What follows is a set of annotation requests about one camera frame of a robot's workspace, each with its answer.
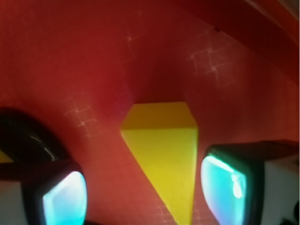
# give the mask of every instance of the yellow block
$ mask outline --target yellow block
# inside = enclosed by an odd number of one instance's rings
[[[0,163],[12,163],[13,160],[0,150]]]
[[[136,104],[121,134],[174,220],[191,224],[198,129],[187,105]]]

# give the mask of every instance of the glowing screen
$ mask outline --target glowing screen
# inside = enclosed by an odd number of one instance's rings
[[[87,209],[87,189],[83,175],[71,172],[43,196],[47,225],[82,225]]]
[[[201,183],[205,201],[221,225],[244,222],[246,176],[214,156],[201,165]]]

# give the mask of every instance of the red surface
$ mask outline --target red surface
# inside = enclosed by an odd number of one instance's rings
[[[230,26],[221,14],[209,13]],[[0,106],[45,123],[81,164],[89,220],[174,224],[120,136],[133,103],[189,105],[200,131],[194,224],[216,224],[200,184],[209,144],[299,140],[295,74],[262,58],[261,44],[249,49],[198,16],[164,0],[0,3]],[[260,20],[270,29],[252,28],[262,37],[274,35],[276,43],[273,25]],[[251,42],[251,33],[233,31]],[[265,52],[279,54],[288,67],[298,60],[292,46]]]

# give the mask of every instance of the grid pattern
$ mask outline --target grid pattern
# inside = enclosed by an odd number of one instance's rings
[[[299,87],[168,1],[1,1],[0,105],[41,120],[81,164],[88,220],[175,224],[120,136],[133,103],[167,101],[187,102],[200,130],[193,224],[217,224],[200,184],[208,145],[299,140]]]

